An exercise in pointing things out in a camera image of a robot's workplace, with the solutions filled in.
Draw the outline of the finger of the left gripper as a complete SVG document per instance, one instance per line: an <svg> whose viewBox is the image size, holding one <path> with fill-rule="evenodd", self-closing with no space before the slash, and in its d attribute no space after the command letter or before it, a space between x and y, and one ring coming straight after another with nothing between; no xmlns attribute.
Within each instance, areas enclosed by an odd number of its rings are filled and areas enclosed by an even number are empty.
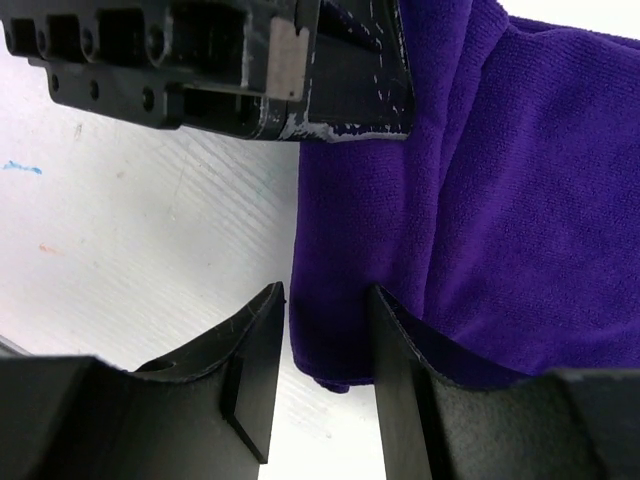
<svg viewBox="0 0 640 480"><path fill-rule="evenodd" d="M307 122L327 142L404 139L414 92L397 1L321 1Z"/></svg>

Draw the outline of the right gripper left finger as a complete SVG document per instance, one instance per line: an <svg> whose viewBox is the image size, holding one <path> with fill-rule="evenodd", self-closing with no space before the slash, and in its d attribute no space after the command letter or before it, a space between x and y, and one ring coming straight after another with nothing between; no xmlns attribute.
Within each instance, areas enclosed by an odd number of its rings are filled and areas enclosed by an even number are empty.
<svg viewBox="0 0 640 480"><path fill-rule="evenodd" d="M1 361L5 479L254 479L269 456L284 288L134 371L92 356Z"/></svg>

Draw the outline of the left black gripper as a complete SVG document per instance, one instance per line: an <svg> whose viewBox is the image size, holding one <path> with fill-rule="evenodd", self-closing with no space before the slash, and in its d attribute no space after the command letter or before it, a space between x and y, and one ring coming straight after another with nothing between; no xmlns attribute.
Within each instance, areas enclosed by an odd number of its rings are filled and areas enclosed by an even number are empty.
<svg viewBox="0 0 640 480"><path fill-rule="evenodd" d="M315 1L5 1L9 53L60 105L154 129L278 137L305 94Z"/></svg>

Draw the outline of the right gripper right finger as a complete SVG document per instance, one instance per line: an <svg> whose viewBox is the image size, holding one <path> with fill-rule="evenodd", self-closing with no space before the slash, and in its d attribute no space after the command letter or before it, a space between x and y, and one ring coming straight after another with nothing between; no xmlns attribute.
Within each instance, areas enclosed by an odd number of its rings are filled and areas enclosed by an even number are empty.
<svg viewBox="0 0 640 480"><path fill-rule="evenodd" d="M639 373L520 375L460 347L388 291L368 294L390 479L635 479Z"/></svg>

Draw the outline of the purple towel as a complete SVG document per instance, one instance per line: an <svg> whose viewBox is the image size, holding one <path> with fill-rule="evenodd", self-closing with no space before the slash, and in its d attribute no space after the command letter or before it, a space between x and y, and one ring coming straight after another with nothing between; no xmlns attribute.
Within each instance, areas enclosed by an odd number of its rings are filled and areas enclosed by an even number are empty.
<svg viewBox="0 0 640 480"><path fill-rule="evenodd" d="M458 381L639 364L639 44L508 14L401 5L416 97L404 141L300 148L296 366L372 380L367 289L486 360Z"/></svg>

